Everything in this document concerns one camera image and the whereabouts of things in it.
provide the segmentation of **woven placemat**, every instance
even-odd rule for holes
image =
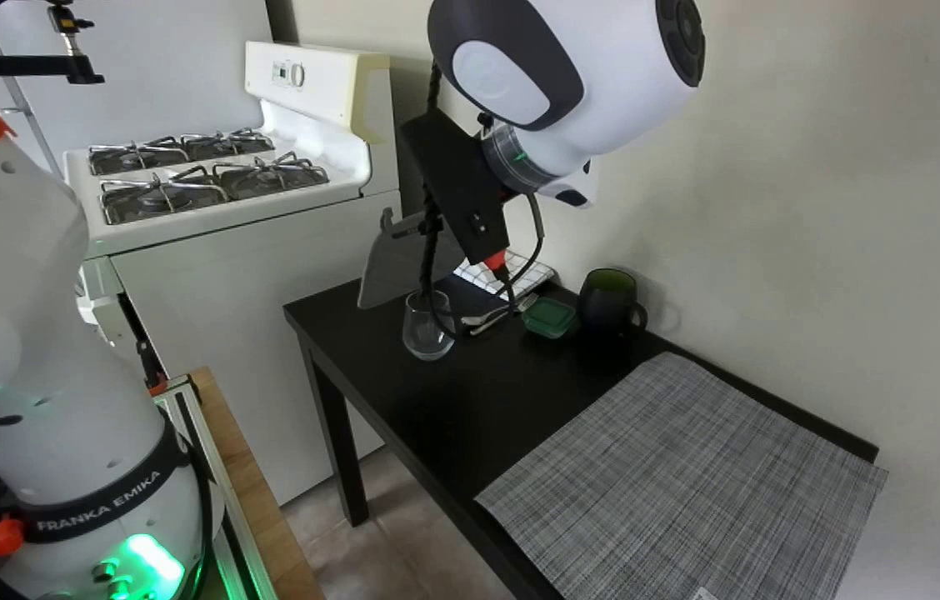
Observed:
[[[883,480],[665,354],[476,499],[570,600],[826,600]]]

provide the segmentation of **black table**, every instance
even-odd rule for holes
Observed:
[[[405,302],[368,314],[353,302],[356,284],[348,284],[286,305],[315,380],[343,514],[350,524],[371,516],[348,398],[517,595],[560,592],[475,495],[654,354],[685,354],[793,424],[877,461],[875,442],[654,333],[620,344],[584,338],[551,344],[523,333],[520,319],[507,319],[460,344],[447,361],[419,362],[399,341]]]

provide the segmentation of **white stove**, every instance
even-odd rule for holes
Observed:
[[[280,305],[360,278],[380,214],[399,214],[390,66],[248,43],[240,86],[263,122],[97,142],[64,170],[91,230],[91,319],[131,361],[144,326],[166,372],[211,366],[284,502],[330,464]],[[380,442],[356,430],[365,454]]]

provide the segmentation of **white spherical robot head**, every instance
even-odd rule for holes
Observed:
[[[701,82],[694,0],[433,0],[438,66],[507,128],[486,160],[511,191],[540,191],[637,140]]]

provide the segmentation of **clear glass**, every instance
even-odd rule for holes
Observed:
[[[410,293],[405,299],[405,348],[418,361],[444,361],[456,341],[447,333],[456,329],[449,316],[449,295],[433,290],[433,293]]]

